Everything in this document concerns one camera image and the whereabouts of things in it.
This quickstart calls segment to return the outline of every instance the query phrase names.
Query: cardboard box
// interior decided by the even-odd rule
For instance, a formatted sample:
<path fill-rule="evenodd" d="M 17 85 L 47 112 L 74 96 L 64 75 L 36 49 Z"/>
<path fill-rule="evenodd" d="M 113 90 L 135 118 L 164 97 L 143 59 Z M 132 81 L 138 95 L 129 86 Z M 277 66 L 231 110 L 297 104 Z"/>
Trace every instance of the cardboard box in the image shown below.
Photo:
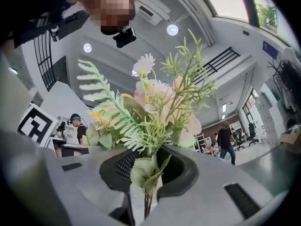
<path fill-rule="evenodd" d="M 296 155 L 301 154 L 301 128 L 294 134 L 282 134 L 279 141 L 286 143 L 286 149 Z"/>

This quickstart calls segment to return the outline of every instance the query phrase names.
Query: artificial flower bouquet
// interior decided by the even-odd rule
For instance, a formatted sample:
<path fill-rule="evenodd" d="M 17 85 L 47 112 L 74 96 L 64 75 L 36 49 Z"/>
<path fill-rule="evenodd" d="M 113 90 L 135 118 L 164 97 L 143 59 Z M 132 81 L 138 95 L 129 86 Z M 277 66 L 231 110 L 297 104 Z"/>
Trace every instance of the artificial flower bouquet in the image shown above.
<path fill-rule="evenodd" d="M 79 60 L 79 67 L 90 74 L 77 78 L 98 81 L 96 84 L 80 86 L 83 90 L 99 91 L 84 96 L 84 99 L 101 101 L 92 112 L 100 113 L 99 120 L 106 122 L 96 125 L 96 128 L 91 125 L 94 127 L 91 131 L 100 129 L 102 132 L 93 132 L 93 135 L 88 135 L 88 132 L 85 141 L 88 140 L 89 145 L 99 142 L 109 148 L 110 143 L 113 144 L 110 135 L 115 133 L 114 143 L 122 141 L 124 146 L 141 153 L 142 157 L 136 159 L 131 170 L 131 180 L 145 194 L 145 217 L 150 212 L 158 179 L 170 159 L 169 156 L 159 168 L 156 152 L 166 140 L 181 147 L 195 144 L 195 135 L 202 130 L 195 114 L 206 105 L 205 99 L 215 89 L 215 80 L 206 77 L 206 70 L 202 66 L 200 40 L 189 32 L 195 43 L 193 53 L 187 48 L 184 38 L 184 45 L 176 47 L 179 53 L 174 57 L 170 54 L 166 62 L 162 63 L 161 70 L 167 76 L 173 76 L 173 85 L 156 79 L 153 70 L 155 59 L 151 54 L 145 55 L 134 65 L 134 71 L 140 77 L 134 98 L 110 91 L 110 84 L 98 69 L 91 62 Z M 150 73 L 154 79 L 148 79 Z M 200 87 L 196 87 L 193 82 L 200 74 L 205 75 L 205 79 Z"/>

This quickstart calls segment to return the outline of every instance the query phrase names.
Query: black metal railing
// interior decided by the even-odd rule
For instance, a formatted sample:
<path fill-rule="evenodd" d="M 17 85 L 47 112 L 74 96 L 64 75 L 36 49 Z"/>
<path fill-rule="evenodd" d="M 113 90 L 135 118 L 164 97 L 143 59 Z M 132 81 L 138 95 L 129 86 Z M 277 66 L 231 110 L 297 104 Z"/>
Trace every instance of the black metal railing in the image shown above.
<path fill-rule="evenodd" d="M 46 19 L 40 19 L 39 26 L 43 26 L 45 22 Z M 48 31 L 34 39 L 38 67 L 48 91 L 50 91 L 56 81 L 51 58 L 51 39 Z"/>
<path fill-rule="evenodd" d="M 210 60 L 206 63 L 203 68 L 206 71 L 206 76 L 213 75 L 214 73 L 218 72 L 221 68 L 225 65 L 229 64 L 231 61 L 239 57 L 240 55 L 235 52 L 232 47 L 227 48 L 225 51 L 220 53 L 214 59 Z M 200 72 L 200 75 L 193 81 L 195 85 L 199 84 L 205 79 L 204 71 Z"/>

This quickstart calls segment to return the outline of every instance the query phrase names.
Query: blue sign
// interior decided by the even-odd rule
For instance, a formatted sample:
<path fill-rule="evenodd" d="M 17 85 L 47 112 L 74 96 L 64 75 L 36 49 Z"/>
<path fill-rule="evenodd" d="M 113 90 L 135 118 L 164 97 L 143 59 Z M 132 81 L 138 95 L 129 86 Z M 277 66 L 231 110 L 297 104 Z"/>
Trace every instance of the blue sign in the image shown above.
<path fill-rule="evenodd" d="M 276 60 L 278 51 L 273 46 L 268 44 L 266 41 L 263 41 L 262 49 L 270 55 L 273 59 Z"/>

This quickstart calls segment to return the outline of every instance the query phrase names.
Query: air conditioning unit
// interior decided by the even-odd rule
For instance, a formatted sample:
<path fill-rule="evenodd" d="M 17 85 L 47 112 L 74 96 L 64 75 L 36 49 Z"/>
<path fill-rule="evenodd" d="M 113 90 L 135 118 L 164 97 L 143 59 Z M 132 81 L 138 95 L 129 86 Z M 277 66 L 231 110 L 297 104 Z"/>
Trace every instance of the air conditioning unit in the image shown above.
<path fill-rule="evenodd" d="M 171 12 L 165 4 L 159 0 L 137 0 L 135 2 L 136 13 L 156 26 L 162 19 L 168 20 Z"/>

